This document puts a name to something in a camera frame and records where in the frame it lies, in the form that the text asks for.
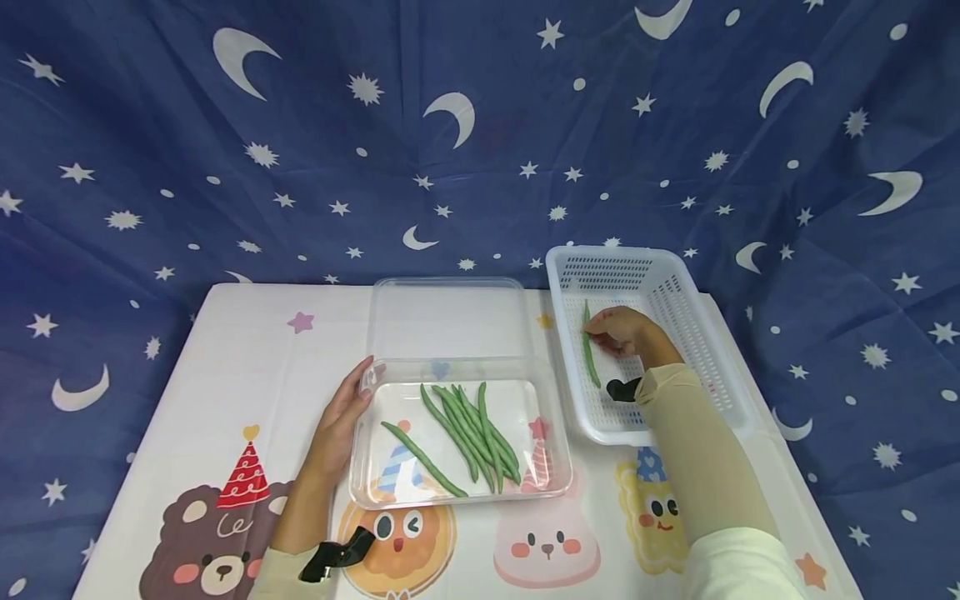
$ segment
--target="black clip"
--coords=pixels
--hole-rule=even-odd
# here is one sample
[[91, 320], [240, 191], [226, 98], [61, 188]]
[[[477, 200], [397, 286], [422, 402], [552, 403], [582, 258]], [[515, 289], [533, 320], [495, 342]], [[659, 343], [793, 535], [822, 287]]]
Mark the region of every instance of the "black clip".
[[631, 379], [627, 383], [619, 379], [612, 379], [607, 384], [607, 394], [610, 394], [610, 397], [617, 402], [633, 402], [636, 388], [639, 387], [642, 379], [643, 377], [638, 377], [637, 379]]
[[347, 543], [325, 541], [317, 548], [310, 562], [300, 573], [300, 580], [316, 584], [330, 574], [331, 568], [343, 568], [360, 563], [370, 552], [376, 537], [363, 527], [357, 527]]

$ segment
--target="pink star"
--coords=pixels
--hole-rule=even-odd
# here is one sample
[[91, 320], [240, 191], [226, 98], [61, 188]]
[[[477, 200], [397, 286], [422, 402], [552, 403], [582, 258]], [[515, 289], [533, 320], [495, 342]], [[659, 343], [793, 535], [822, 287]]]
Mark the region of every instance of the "pink star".
[[313, 315], [304, 315], [298, 312], [297, 316], [288, 321], [287, 324], [294, 328], [294, 333], [313, 329]]
[[527, 423], [527, 426], [533, 432], [534, 440], [546, 440], [546, 423], [543, 422], [543, 417], [537, 417], [533, 422]]

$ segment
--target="table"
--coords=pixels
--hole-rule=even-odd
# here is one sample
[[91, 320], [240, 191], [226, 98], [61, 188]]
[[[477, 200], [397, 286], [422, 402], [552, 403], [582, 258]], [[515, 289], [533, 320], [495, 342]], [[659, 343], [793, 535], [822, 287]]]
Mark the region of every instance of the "table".
[[[525, 295], [535, 353], [568, 401], [549, 294]], [[366, 351], [370, 299], [369, 287], [210, 290], [75, 598], [246, 596], [316, 420]], [[743, 444], [809, 597], [861, 598], [720, 312], [703, 300], [761, 414]], [[336, 597], [677, 597], [682, 535], [635, 526], [669, 494], [656, 452], [592, 444], [570, 418], [567, 430], [576, 481], [562, 498], [382, 516], [357, 509], [342, 487], [334, 536], [364, 519], [393, 528], [362, 565], [337, 574]], [[264, 485], [250, 491], [250, 481]]]

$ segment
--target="yellow cartoon face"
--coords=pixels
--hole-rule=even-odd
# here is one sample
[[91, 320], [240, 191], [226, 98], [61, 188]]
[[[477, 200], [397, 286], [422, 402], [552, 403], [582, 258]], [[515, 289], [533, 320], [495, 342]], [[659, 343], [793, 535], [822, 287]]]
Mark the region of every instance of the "yellow cartoon face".
[[617, 467], [620, 509], [627, 517], [627, 534], [636, 561], [651, 575], [667, 569], [682, 573], [689, 548], [670, 484], [644, 481], [636, 472], [636, 463]]

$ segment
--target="left hand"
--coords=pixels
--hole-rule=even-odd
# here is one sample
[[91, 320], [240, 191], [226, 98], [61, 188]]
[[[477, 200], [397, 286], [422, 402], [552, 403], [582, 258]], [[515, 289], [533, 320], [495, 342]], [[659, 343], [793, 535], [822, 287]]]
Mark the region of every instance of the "left hand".
[[370, 406], [372, 393], [364, 390], [357, 393], [357, 385], [364, 371], [373, 362], [373, 357], [360, 361], [337, 389], [333, 399], [320, 417], [313, 442], [307, 450], [306, 459], [300, 468], [301, 479], [314, 479], [332, 488], [347, 471], [350, 452], [353, 450], [353, 430], [360, 416]]

